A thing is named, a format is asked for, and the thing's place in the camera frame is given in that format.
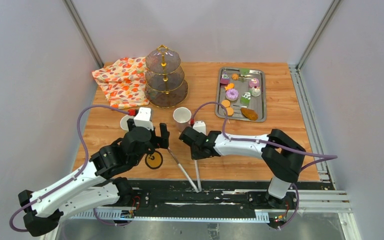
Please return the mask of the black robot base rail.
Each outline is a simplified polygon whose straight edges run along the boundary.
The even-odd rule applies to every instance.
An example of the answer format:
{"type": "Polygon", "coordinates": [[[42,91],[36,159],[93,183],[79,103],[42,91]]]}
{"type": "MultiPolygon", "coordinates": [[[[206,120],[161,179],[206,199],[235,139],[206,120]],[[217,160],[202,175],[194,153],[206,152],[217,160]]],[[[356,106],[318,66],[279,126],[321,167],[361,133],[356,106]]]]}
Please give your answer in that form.
{"type": "Polygon", "coordinates": [[[296,187],[280,202],[267,201],[267,181],[205,180],[196,192],[186,180],[130,179],[133,192],[106,207],[128,209],[137,217],[176,219],[250,219],[258,211],[292,214],[302,200],[296,187]]]}

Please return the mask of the aluminium frame post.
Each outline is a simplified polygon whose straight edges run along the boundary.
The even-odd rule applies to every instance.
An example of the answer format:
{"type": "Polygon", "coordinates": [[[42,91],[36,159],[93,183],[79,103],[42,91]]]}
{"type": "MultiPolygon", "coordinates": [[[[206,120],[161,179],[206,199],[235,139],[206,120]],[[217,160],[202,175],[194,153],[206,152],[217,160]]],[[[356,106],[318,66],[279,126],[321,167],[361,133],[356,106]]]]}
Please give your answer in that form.
{"type": "Polygon", "coordinates": [[[89,33],[88,33],[88,30],[75,6],[75,3],[73,0],[62,0],[62,2],[64,3],[69,15],[71,16],[74,24],[76,25],[76,28],[78,30],[78,32],[80,33],[81,37],[83,38],[83,41],[86,45],[86,47],[88,48],[93,60],[95,61],[96,65],[98,67],[103,67],[104,66],[104,62],[95,46],[95,44],[93,43],[93,40],[92,38],[90,37],[89,33]]]}
{"type": "Polygon", "coordinates": [[[306,62],[308,61],[310,54],[312,53],[314,47],[316,46],[319,38],[322,36],[325,28],[330,23],[332,17],[335,15],[338,7],[342,3],[342,0],[332,0],[329,7],[327,8],[325,14],[323,15],[320,23],[318,24],[314,34],[312,35],[309,43],[307,44],[303,54],[301,55],[298,63],[296,64],[296,70],[299,72],[306,62]]]}

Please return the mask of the orange round biscuit upper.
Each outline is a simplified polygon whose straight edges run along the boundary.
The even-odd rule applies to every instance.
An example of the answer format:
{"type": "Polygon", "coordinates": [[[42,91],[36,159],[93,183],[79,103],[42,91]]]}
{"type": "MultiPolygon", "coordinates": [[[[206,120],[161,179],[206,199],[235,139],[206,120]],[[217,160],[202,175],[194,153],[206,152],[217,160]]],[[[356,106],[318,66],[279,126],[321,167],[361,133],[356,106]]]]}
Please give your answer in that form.
{"type": "Polygon", "coordinates": [[[224,99],[220,102],[225,108],[229,108],[231,106],[231,102],[228,99],[224,99]]]}

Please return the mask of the orange round biscuit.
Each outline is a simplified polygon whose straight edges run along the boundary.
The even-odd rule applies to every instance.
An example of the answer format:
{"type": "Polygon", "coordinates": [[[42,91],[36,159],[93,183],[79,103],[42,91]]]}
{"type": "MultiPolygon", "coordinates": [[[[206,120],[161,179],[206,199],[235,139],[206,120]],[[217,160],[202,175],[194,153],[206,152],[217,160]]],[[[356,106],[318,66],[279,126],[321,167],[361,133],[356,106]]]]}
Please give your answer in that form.
{"type": "Polygon", "coordinates": [[[220,102],[225,108],[229,108],[231,106],[231,102],[228,99],[224,99],[220,102]]]}
{"type": "Polygon", "coordinates": [[[234,109],[232,107],[227,107],[226,108],[226,115],[227,116],[233,116],[234,113],[235,112],[234,112],[234,109]]]}

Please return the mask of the floral orange cloth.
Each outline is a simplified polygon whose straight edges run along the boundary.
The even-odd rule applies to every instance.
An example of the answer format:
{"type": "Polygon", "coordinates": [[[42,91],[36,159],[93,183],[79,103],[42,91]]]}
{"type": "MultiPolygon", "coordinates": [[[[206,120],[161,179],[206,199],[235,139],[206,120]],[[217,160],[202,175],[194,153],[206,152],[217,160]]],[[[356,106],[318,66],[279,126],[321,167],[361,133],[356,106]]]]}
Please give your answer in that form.
{"type": "Polygon", "coordinates": [[[144,57],[123,57],[91,74],[109,105],[123,110],[149,104],[145,73],[144,57]]]}

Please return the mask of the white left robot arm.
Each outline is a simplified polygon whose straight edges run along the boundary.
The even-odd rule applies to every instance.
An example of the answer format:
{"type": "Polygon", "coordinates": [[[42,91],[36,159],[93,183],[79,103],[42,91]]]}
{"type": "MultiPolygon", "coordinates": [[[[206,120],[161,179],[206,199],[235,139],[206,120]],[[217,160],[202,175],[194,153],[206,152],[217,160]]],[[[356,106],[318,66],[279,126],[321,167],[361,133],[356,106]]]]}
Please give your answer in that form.
{"type": "Polygon", "coordinates": [[[166,123],[160,123],[159,136],[154,127],[147,129],[132,122],[129,127],[123,137],[92,154],[85,167],[44,189],[18,194],[28,233],[42,236],[85,210],[115,203],[126,207],[132,203],[134,191],[127,178],[119,175],[137,166],[144,156],[167,149],[170,132],[166,123]]]}

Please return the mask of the white cream cupcake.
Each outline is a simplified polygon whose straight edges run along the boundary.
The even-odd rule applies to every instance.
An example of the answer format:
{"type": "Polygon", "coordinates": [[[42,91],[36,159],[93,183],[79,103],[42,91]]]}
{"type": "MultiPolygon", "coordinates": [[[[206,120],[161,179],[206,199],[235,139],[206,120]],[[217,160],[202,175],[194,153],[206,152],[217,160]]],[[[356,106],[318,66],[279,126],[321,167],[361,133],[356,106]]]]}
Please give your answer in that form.
{"type": "Polygon", "coordinates": [[[261,93],[262,93],[261,88],[258,86],[254,86],[250,88],[250,94],[252,97],[259,97],[261,93]]]}

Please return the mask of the aluminium frame post right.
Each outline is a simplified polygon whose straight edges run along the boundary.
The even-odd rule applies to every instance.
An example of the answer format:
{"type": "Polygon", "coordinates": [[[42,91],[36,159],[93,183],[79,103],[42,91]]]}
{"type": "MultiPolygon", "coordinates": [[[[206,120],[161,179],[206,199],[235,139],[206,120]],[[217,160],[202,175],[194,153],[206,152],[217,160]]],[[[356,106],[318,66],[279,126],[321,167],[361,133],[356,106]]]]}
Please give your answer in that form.
{"type": "Polygon", "coordinates": [[[323,15],[320,23],[318,24],[314,34],[312,35],[309,43],[307,44],[303,54],[301,55],[298,63],[296,64],[296,70],[299,72],[306,62],[308,61],[310,54],[312,53],[314,47],[316,46],[319,38],[322,36],[325,28],[330,23],[332,17],[335,15],[338,7],[342,3],[342,0],[332,0],[329,7],[327,8],[325,14],[323,15]]]}

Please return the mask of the green square cake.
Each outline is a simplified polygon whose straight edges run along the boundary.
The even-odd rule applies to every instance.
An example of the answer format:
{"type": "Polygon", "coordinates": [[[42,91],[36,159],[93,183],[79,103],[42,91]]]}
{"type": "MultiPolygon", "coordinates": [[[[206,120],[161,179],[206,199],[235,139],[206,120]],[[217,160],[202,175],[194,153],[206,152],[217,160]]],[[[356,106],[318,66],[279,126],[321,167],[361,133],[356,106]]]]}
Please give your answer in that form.
{"type": "Polygon", "coordinates": [[[240,101],[239,101],[240,104],[243,106],[249,106],[250,101],[251,101],[251,97],[252,97],[252,95],[249,91],[244,92],[240,98],[240,101]]]}

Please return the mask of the magenta square cake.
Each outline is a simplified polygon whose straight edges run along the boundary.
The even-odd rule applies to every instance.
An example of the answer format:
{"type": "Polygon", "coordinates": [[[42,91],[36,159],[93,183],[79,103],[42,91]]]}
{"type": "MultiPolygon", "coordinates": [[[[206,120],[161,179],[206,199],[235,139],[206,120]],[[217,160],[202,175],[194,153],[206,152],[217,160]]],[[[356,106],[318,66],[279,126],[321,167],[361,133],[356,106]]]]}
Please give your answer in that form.
{"type": "Polygon", "coordinates": [[[223,73],[223,74],[220,76],[219,83],[220,83],[221,85],[228,85],[228,84],[230,83],[230,77],[229,77],[229,75],[223,73]]]}

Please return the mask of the metal serving tray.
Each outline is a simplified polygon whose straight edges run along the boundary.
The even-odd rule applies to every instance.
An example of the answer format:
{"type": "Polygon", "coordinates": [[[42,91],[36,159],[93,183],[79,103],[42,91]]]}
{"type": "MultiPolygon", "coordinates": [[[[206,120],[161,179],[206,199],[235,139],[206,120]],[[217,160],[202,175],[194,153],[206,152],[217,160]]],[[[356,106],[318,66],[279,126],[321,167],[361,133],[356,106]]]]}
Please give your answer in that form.
{"type": "Polygon", "coordinates": [[[230,78],[230,83],[234,83],[234,89],[238,90],[239,96],[235,101],[230,101],[230,107],[234,109],[233,116],[227,116],[226,111],[223,110],[221,106],[215,107],[215,114],[220,118],[227,117],[232,120],[241,120],[248,122],[257,122],[262,123],[267,119],[267,105],[266,105],[266,75],[263,71],[257,69],[249,69],[249,74],[245,77],[240,76],[240,69],[238,67],[221,67],[218,74],[217,88],[216,88],[216,102],[221,104],[221,101],[226,99],[225,86],[220,84],[220,78],[222,74],[228,74],[230,78]],[[238,80],[232,80],[232,74],[238,74],[238,80]],[[251,96],[249,106],[244,106],[240,103],[241,96],[245,92],[250,92],[249,80],[252,78],[258,78],[260,81],[261,95],[258,97],[251,96]],[[244,117],[241,113],[241,108],[249,108],[257,112],[258,119],[256,121],[251,121],[244,117]]]}

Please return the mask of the small orange flower cookie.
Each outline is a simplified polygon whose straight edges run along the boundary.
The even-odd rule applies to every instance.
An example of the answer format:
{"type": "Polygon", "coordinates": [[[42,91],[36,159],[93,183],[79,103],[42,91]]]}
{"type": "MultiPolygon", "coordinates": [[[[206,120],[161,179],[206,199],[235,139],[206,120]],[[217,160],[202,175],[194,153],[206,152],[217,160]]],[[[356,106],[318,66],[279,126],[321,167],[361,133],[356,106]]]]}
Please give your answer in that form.
{"type": "Polygon", "coordinates": [[[237,81],[239,78],[240,78],[240,75],[237,74],[237,73],[234,73],[234,74],[231,75],[231,79],[234,80],[234,81],[237,81]]]}

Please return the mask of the white cup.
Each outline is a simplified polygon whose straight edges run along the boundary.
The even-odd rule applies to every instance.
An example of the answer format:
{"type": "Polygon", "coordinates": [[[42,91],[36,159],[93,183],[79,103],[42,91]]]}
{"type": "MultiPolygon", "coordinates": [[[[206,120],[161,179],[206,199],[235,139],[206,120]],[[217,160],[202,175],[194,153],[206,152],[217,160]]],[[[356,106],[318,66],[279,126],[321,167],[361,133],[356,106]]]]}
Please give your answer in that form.
{"type": "Polygon", "coordinates": [[[126,132],[129,131],[128,120],[133,119],[134,116],[125,115],[119,122],[120,128],[126,132]]]}

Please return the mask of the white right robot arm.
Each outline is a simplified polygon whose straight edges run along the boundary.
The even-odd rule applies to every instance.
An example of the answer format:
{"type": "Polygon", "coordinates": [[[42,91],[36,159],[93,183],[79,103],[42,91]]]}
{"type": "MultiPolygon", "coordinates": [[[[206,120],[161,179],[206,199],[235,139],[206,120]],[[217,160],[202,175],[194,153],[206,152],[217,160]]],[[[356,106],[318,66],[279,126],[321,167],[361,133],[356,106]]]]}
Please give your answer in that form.
{"type": "Polygon", "coordinates": [[[274,209],[286,202],[290,185],[298,181],[306,151],[280,129],[272,129],[269,134],[251,136],[215,130],[204,134],[187,127],[179,139],[189,146],[193,160],[222,156],[245,156],[263,160],[273,173],[265,200],[274,209]]]}

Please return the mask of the three-tier glass cake stand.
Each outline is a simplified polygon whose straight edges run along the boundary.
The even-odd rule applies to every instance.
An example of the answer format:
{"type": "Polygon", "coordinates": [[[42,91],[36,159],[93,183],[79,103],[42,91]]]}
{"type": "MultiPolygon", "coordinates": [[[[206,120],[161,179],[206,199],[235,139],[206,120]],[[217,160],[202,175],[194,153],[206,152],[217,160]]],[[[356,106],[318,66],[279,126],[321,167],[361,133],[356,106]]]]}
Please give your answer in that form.
{"type": "Polygon", "coordinates": [[[187,97],[189,85],[176,51],[160,45],[145,57],[145,64],[144,94],[151,104],[172,108],[187,97]]]}

